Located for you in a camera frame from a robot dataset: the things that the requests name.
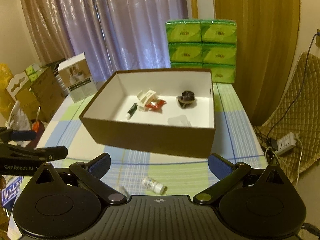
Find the white power strip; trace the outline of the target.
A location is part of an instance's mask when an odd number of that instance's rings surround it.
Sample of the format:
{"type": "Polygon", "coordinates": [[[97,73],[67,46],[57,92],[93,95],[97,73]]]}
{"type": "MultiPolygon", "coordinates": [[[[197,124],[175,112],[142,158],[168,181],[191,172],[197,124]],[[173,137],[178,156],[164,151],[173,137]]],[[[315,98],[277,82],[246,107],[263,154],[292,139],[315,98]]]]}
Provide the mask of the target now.
{"type": "Polygon", "coordinates": [[[277,140],[276,155],[280,156],[296,146],[299,135],[297,133],[289,132],[281,139],[277,140]]]}

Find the brown cardboard storage box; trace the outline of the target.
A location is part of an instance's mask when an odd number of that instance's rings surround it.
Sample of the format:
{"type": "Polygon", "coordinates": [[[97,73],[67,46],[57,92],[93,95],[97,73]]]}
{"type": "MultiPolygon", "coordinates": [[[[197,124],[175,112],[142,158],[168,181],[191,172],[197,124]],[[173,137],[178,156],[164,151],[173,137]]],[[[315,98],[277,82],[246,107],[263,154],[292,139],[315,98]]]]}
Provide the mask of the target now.
{"type": "Polygon", "coordinates": [[[193,158],[207,158],[216,125],[211,71],[204,68],[140,69],[115,72],[79,116],[93,140],[102,145],[193,158]],[[140,91],[153,90],[167,103],[160,111],[138,109],[140,91]],[[196,101],[182,109],[177,97],[185,90],[196,101]],[[168,119],[185,115],[191,127],[169,126],[168,119]]]}

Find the brown curtain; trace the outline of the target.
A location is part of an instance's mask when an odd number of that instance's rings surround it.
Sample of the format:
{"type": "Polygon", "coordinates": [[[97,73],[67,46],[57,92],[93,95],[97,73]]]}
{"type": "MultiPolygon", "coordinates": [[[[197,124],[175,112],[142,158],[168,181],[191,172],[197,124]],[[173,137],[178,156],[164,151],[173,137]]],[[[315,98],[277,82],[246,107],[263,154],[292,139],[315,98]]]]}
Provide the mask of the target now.
{"type": "Polygon", "coordinates": [[[214,0],[215,17],[237,23],[234,89],[254,125],[278,106],[295,55],[300,0],[214,0]]]}

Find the white hair claw clip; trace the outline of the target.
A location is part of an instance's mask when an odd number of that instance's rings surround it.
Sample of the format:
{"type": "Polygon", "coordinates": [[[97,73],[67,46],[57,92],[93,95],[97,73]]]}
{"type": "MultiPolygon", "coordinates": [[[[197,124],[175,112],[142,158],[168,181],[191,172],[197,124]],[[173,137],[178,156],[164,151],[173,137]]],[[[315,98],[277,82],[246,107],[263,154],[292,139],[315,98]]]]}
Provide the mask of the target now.
{"type": "Polygon", "coordinates": [[[145,112],[147,110],[146,105],[148,105],[153,99],[156,99],[156,92],[153,90],[148,90],[147,92],[143,92],[142,90],[137,95],[137,109],[139,111],[145,112]]]}

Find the purple curtain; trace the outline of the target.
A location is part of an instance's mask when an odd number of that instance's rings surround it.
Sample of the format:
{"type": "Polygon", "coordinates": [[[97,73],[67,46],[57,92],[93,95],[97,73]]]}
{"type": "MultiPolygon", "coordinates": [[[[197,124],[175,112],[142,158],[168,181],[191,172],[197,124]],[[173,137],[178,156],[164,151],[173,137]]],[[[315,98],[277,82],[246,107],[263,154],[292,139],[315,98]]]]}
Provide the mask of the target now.
{"type": "Polygon", "coordinates": [[[115,71],[170,67],[168,20],[187,17],[186,0],[59,0],[74,54],[95,81],[115,71]]]}

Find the white product box with photo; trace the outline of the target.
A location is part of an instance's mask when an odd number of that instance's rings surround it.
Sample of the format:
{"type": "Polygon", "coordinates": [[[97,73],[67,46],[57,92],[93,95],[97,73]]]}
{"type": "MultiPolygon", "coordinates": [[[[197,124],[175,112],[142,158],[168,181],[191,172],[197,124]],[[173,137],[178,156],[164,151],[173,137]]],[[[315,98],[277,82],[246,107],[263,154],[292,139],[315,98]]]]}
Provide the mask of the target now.
{"type": "Polygon", "coordinates": [[[61,62],[58,66],[58,73],[73,102],[81,101],[98,91],[85,53],[61,62]]]}

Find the checkered tablecloth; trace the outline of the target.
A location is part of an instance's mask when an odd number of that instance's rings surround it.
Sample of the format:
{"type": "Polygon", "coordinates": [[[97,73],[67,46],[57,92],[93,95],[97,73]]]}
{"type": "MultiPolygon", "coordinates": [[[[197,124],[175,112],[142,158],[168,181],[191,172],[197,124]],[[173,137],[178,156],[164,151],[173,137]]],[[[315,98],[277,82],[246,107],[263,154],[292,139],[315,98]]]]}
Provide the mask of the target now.
{"type": "MultiPolygon", "coordinates": [[[[229,84],[215,83],[214,111],[216,132],[212,152],[231,161],[264,168],[266,160],[247,114],[229,84]]],[[[186,158],[97,144],[79,119],[88,100],[73,103],[67,98],[41,137],[38,147],[65,146],[68,156],[55,161],[67,167],[76,161],[89,161],[101,153],[111,156],[111,168],[103,177],[107,185],[123,188],[131,195],[149,195],[142,180],[150,177],[166,188],[167,195],[188,195],[203,191],[217,182],[206,158],[186,158]]]]}

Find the white pill bottle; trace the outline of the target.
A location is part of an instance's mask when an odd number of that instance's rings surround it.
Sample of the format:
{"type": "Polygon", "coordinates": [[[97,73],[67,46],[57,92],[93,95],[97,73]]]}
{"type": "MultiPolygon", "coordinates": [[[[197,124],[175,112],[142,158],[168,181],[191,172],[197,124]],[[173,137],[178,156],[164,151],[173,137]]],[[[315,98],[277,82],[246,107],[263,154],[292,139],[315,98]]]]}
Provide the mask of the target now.
{"type": "Polygon", "coordinates": [[[145,177],[142,180],[142,185],[152,191],[155,194],[163,194],[164,190],[165,190],[165,186],[161,183],[159,183],[158,181],[150,178],[150,177],[145,177]]]}

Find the quilted brown chair cushion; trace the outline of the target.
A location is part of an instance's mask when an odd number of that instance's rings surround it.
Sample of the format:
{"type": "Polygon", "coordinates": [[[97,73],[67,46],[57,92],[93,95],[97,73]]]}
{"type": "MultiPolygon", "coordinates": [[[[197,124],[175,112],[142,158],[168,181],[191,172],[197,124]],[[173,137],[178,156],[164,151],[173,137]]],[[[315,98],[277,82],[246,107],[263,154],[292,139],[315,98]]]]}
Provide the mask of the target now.
{"type": "Polygon", "coordinates": [[[299,135],[302,144],[282,156],[291,182],[319,160],[319,57],[307,52],[300,56],[282,100],[259,129],[273,139],[289,132],[299,135]]]}

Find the brown hair scrunchie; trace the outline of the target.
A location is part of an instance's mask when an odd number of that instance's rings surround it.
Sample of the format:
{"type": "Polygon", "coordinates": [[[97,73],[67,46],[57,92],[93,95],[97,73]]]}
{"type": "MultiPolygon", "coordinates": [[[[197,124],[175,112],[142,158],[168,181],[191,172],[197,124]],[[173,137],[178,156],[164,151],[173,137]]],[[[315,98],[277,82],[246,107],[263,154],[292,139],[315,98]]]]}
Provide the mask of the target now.
{"type": "Polygon", "coordinates": [[[182,109],[185,109],[185,108],[189,107],[190,105],[192,105],[196,101],[194,92],[189,91],[189,90],[185,90],[176,99],[177,99],[178,105],[182,109]]]}

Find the red snack packet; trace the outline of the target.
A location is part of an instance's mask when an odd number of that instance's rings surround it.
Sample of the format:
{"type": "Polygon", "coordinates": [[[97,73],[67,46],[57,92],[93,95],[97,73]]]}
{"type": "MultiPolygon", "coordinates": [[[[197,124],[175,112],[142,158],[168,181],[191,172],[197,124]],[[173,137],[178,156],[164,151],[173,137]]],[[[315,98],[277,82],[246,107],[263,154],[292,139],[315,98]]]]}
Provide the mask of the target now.
{"type": "Polygon", "coordinates": [[[151,100],[145,107],[151,111],[160,111],[167,102],[162,99],[151,100]]]}

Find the cotton swabs bag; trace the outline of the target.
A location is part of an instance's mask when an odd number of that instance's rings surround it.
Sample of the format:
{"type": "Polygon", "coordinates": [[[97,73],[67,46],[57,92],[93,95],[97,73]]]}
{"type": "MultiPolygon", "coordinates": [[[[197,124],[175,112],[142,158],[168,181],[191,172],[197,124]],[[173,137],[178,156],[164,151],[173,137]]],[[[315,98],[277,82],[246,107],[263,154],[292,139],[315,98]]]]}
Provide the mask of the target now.
{"type": "Polygon", "coordinates": [[[125,189],[125,187],[123,187],[122,185],[117,185],[116,186],[116,190],[118,192],[120,192],[121,194],[125,195],[125,196],[128,196],[129,193],[127,192],[127,190],[125,189]]]}

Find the clear rectangular plastic case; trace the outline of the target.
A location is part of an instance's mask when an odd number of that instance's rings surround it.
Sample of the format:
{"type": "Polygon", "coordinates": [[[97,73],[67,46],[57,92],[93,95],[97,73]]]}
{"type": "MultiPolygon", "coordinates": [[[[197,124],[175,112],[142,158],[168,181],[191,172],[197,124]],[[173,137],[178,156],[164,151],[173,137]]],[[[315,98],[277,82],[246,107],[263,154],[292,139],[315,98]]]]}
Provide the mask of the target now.
{"type": "Polygon", "coordinates": [[[185,115],[175,116],[168,119],[169,126],[191,127],[191,123],[185,115]]]}

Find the brown cardboard boxes pile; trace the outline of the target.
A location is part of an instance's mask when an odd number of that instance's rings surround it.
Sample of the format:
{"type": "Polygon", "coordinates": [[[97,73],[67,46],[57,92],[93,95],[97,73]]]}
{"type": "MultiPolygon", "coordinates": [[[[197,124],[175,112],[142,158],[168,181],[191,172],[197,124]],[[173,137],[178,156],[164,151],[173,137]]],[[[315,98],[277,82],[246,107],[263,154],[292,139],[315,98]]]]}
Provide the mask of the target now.
{"type": "Polygon", "coordinates": [[[65,99],[65,94],[51,66],[32,64],[13,75],[7,64],[1,63],[1,114],[5,119],[16,101],[29,120],[50,122],[65,99]]]}

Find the green tissue pack stack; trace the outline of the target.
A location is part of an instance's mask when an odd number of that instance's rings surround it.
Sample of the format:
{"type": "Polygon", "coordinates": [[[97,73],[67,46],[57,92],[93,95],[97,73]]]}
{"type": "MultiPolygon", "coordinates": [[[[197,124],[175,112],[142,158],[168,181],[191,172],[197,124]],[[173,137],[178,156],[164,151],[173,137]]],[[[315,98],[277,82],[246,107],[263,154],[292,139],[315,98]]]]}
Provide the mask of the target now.
{"type": "Polygon", "coordinates": [[[233,20],[169,20],[165,24],[171,68],[206,68],[212,80],[233,84],[237,23],[233,20]]]}

